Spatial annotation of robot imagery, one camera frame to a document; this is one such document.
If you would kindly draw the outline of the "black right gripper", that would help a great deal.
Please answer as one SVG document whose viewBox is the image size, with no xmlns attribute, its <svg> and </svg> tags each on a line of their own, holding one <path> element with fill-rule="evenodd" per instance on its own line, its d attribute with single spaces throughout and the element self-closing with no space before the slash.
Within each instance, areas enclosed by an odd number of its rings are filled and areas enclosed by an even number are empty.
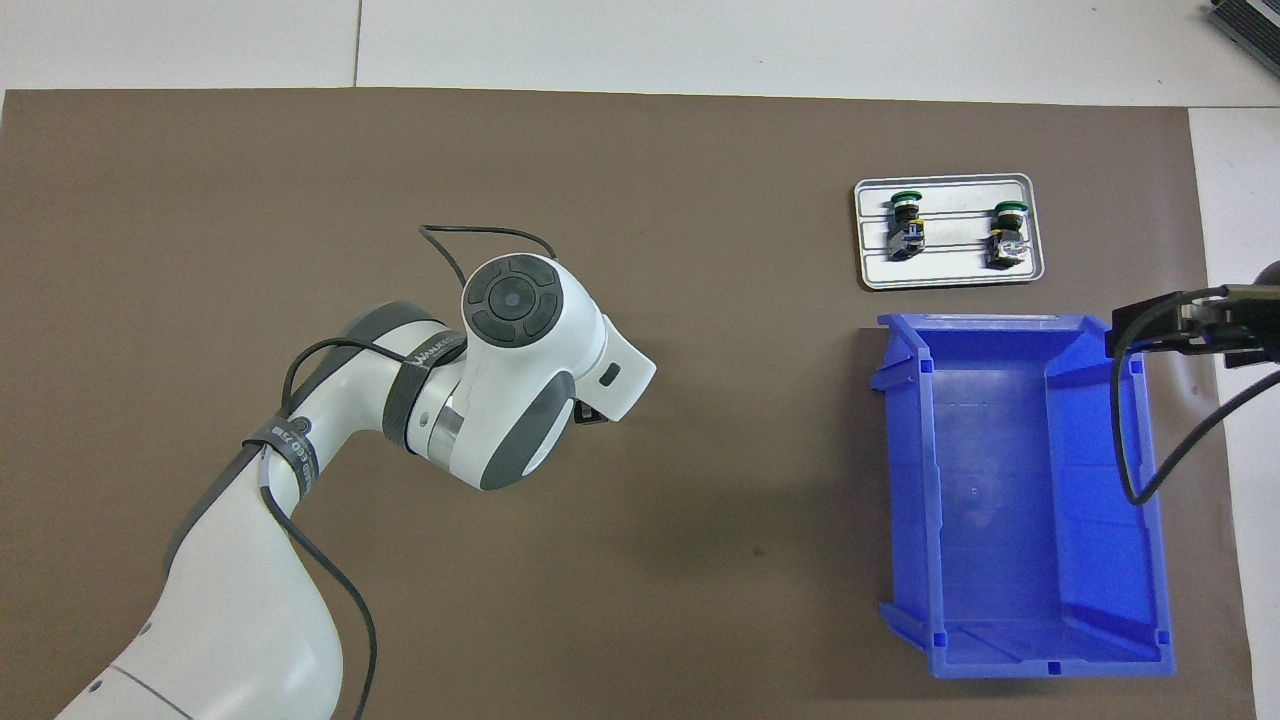
<svg viewBox="0 0 1280 720">
<path fill-rule="evenodd" d="M 1106 333 L 1106 356 L 1229 354 L 1242 346 L 1242 333 L 1228 328 L 1234 322 L 1253 341 L 1247 350 L 1226 356 L 1226 369 L 1279 364 L 1277 286 L 1279 260 L 1270 263 L 1248 287 L 1175 291 L 1117 307 Z"/>
</svg>

